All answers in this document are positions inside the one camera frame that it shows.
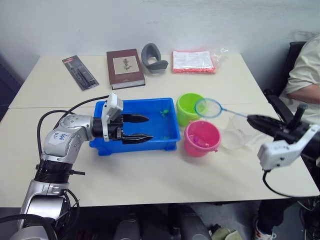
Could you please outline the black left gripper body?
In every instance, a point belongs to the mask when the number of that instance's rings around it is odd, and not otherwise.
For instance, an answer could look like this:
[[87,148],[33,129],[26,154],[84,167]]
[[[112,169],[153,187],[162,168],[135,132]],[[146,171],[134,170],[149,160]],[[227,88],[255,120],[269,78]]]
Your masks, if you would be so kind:
[[122,114],[115,120],[111,120],[110,123],[107,124],[108,139],[110,141],[122,141],[125,136],[123,126],[124,118]]

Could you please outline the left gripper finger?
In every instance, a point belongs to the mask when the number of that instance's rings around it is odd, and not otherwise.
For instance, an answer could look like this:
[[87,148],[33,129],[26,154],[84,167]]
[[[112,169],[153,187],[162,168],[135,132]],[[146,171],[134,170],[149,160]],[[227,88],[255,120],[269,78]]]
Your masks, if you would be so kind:
[[147,116],[141,114],[122,114],[121,118],[123,123],[144,123],[149,121]]
[[131,134],[131,135],[124,135],[121,139],[124,145],[126,144],[140,144],[147,142],[153,138],[152,135],[147,134]]

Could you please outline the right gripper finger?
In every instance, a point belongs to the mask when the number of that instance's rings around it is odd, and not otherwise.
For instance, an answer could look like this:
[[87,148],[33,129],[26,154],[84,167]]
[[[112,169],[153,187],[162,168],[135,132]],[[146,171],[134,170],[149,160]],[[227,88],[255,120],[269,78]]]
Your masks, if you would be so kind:
[[283,128],[286,123],[270,116],[252,114],[247,116],[247,122],[253,128]]
[[260,131],[260,132],[262,132],[262,133],[264,133],[264,134],[266,134],[268,136],[274,137],[278,131],[283,129],[283,127],[281,127],[281,128],[274,128],[274,127],[273,128],[271,128],[271,127],[267,127],[267,128],[262,127],[262,128],[260,128],[259,127],[259,128],[254,128],[254,129],[256,129],[256,130],[258,130],[258,131]]

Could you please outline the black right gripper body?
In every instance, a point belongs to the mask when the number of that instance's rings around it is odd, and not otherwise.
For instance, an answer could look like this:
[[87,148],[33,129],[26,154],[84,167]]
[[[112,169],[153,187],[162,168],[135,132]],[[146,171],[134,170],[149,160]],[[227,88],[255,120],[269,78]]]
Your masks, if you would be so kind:
[[284,107],[285,109],[280,109],[282,111],[277,114],[283,122],[283,132],[288,136],[289,142],[293,143],[298,141],[310,128],[310,124],[302,119],[308,105],[299,104],[294,115],[286,105]]

